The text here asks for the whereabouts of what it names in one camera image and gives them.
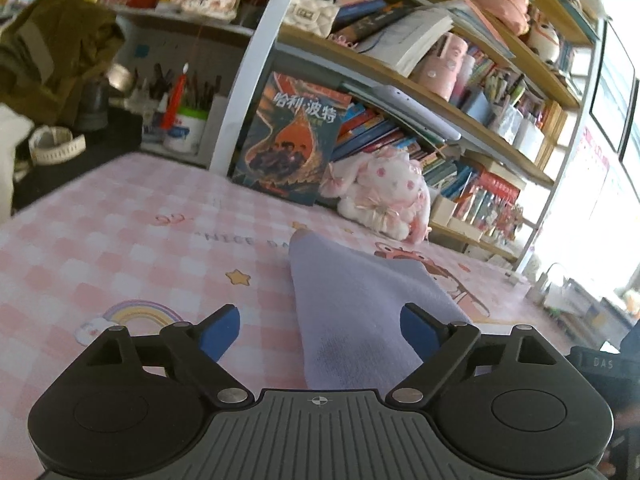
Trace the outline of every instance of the storage box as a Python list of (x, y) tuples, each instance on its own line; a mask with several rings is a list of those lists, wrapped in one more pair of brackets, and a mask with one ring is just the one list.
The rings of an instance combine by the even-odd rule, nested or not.
[(473, 227), (471, 224), (463, 222), (462, 220), (459, 220), (457, 218), (450, 219), (447, 227), (465, 235), (467, 238), (471, 238), (475, 242), (479, 242), (480, 237), (482, 236), (482, 231), (480, 229)]
[(544, 140), (545, 134), (535, 124), (531, 124), (529, 121), (522, 121), (516, 138), (513, 140), (513, 147), (531, 162), (535, 162)]
[(447, 225), (453, 216), (453, 211), (455, 210), (456, 205), (457, 204), (455, 202), (448, 198), (438, 195), (433, 201), (433, 204), (431, 204), (430, 220), (434, 224)]

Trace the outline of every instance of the open book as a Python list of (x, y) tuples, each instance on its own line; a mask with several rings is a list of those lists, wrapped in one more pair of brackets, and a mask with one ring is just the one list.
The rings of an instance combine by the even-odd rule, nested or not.
[(453, 27), (445, 9), (417, 9), (362, 41), (356, 50), (409, 77), (418, 62)]

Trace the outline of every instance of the pink container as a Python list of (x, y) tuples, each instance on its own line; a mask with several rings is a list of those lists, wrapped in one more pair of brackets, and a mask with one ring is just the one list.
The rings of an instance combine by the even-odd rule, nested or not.
[(424, 60), (417, 83), (448, 101), (467, 47), (466, 41), (455, 34), (444, 34), (432, 53)]

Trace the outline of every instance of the bookshelf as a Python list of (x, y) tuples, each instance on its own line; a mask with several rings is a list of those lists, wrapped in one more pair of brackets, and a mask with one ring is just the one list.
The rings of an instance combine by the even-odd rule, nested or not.
[(558, 0), (535, 0), (535, 4), (568, 41), (576, 46), (591, 46), (585, 33)]
[[(446, 0), (408, 1), (418, 5), (428, 5), (430, 2)], [(592, 82), (596, 79), (601, 42), (597, 41), (591, 46), (594, 55), (587, 76), (586, 91), (582, 102), (578, 102), (578, 99), (562, 85), (549, 67), (542, 63), (537, 55), (497, 20), (489, 17), (513, 52), (512, 59), (504, 57), (488, 41), (478, 37), (472, 31), (457, 25), (452, 29), (453, 33), (477, 45), (498, 66), (520, 70), (526, 75), (536, 91), (540, 91), (547, 98), (558, 102), (562, 108), (577, 112), (578, 120), (575, 123), (572, 140), (566, 150), (565, 160), (558, 177), (553, 179), (496, 133), (408, 78), (399, 75), (370, 57), (358, 54), (330, 40), (282, 25), (289, 2), (290, 0), (269, 0), (264, 9), (263, 17), (255, 30), (239, 25), (227, 25), (215, 20), (202, 20), (184, 14), (129, 9), (127, 7), (115, 10), (120, 15), (121, 22), (126, 22), (131, 28), (141, 29), (139, 32), (142, 36), (146, 30), (159, 29), (191, 37), (199, 36), (215, 40), (227, 48), (241, 47), (244, 50), (238, 73), (228, 95), (228, 106), (225, 110), (220, 110), (217, 113), (220, 116), (220, 124), (217, 124), (215, 128), (212, 127), (210, 138), (207, 137), (208, 142), (212, 145), (210, 160), (207, 154), (203, 154), (207, 160), (203, 159), (202, 165), (217, 174), (227, 174), (235, 146), (238, 143), (240, 125), (246, 121), (247, 113), (251, 109), (250, 106), (255, 95), (261, 92), (261, 84), (266, 75), (277, 63), (280, 63), (281, 72), (292, 70), (295, 72), (292, 75), (308, 78), (309, 81), (326, 79), (325, 83), (316, 82), (331, 88), (339, 88), (345, 82), (353, 82), (365, 87), (392, 85), (400, 89), (461, 132), (464, 139), (463, 146), (466, 148), (473, 146), (472, 149), (478, 149), (480, 152), (491, 155), (494, 160), (503, 164), (512, 173), (526, 178), (532, 184), (550, 190), (548, 200), (538, 220), (533, 221), (532, 219), (527, 223), (532, 229), (532, 233), (522, 254), (511, 254), (504, 248), (495, 247), (482, 240), (473, 240), (447, 226), (432, 224), (434, 234), (452, 238), (470, 246), (480, 247), (493, 254), (499, 254), (509, 262), (514, 262), (514, 267), (521, 268), (524, 254), (527, 252), (526, 249), (535, 240), (535, 236), (542, 227), (545, 212), (558, 188), (559, 181), (562, 179), (562, 173), (573, 149), (572, 146), (575, 139), (579, 138), (581, 125), (584, 124), (583, 117), (588, 113), (588, 110), (586, 111), (588, 107), (585, 104), (590, 102), (590, 95), (593, 93)], [(535, 0), (535, 4), (556, 26), (559, 34), (576, 45), (590, 46), (586, 36), (559, 1)]]
[(564, 86), (558, 78), (549, 70), (549, 67), (538, 56), (530, 51), (520, 38), (515, 36), (508, 28), (506, 28), (500, 20), (491, 15), (486, 18), (496, 28), (500, 35), (507, 43), (509, 50), (515, 54), (513, 60), (516, 65), (526, 76), (538, 86), (547, 97), (558, 101), (562, 108), (567, 110), (576, 110), (580, 108), (580, 103), (571, 92)]
[(482, 240), (473, 240), (472, 238), (469, 238), (468, 236), (465, 236), (462, 233), (459, 233), (458, 231), (454, 231), (453, 229), (450, 229), (444, 225), (436, 224), (433, 221), (429, 222), (429, 227), (431, 228), (431, 233), (433, 235), (442, 235), (447, 238), (452, 238), (453, 240), (462, 242), (463, 244), (484, 249), (485, 251), (491, 254), (497, 254), (498, 256), (503, 257), (510, 264), (515, 263), (516, 260), (518, 259), (518, 257), (515, 254), (510, 253), (509, 251), (505, 251), (500, 247), (497, 247), (493, 244), (489, 244), (487, 242), (483, 242)]
[[(442, 2), (445, 0), (428, 0), (430, 2)], [(556, 12), (556, 16), (563, 15), (565, 19), (571, 20), (574, 23), (575, 27), (580, 30), (578, 25), (574, 22), (571, 16), (564, 10), (564, 7), (558, 2), (558, 0), (553, 0), (557, 4), (559, 9), (556, 9), (556, 6), (553, 6), (554, 12)], [(578, 109), (580, 107), (580, 103), (576, 100), (576, 98), (569, 92), (569, 90), (558, 80), (558, 78), (551, 72), (550, 68), (542, 62), (542, 60), (534, 54), (529, 47), (527, 47), (515, 34), (513, 34), (508, 28), (506, 28), (499, 20), (496, 20), (492, 16), (486, 15), (487, 18), (492, 22), (495, 28), (498, 30), (500, 35), (504, 38), (505, 43), (509, 47), (509, 49), (513, 52), (515, 57), (511, 60), (507, 60), (504, 56), (498, 53), (496, 50), (489, 48), (485, 50), (485, 45), (476, 42), (476, 39), (473, 35), (470, 35), (468, 32), (462, 32), (460, 35), (464, 38), (467, 38), (470, 41), (475, 42), (478, 46), (480, 46), (485, 54), (489, 56), (493, 61), (495, 61), (499, 66), (508, 66), (512, 64), (518, 70), (523, 72), (527, 78), (537, 86), (542, 92), (544, 92), (547, 97), (558, 101), (562, 105), (563, 108), (567, 109)]]
[(282, 25), (278, 41), (296, 47), (305, 52), (316, 54), (323, 59), (343, 65), (351, 70), (383, 85), (393, 85), (405, 94), (416, 99), (420, 104), (430, 108), (447, 121), (455, 124), (463, 135), (468, 134), (483, 144), (489, 146), (503, 158), (510, 161), (526, 178), (543, 187), (551, 187), (554, 181), (526, 156), (511, 146), (506, 140), (492, 132), (475, 119), (469, 117), (455, 106), (441, 97), (433, 94), (424, 87), (386, 68), (370, 57), (358, 54), (351, 49), (340, 46), (332, 41), (324, 40), (309, 32)]

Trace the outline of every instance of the plush bunny toy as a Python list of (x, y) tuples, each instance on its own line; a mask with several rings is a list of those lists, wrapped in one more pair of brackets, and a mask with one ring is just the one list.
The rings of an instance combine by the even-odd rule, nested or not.
[(420, 164), (397, 148), (330, 164), (320, 194), (340, 197), (340, 215), (395, 240), (419, 243), (431, 230), (431, 200)]

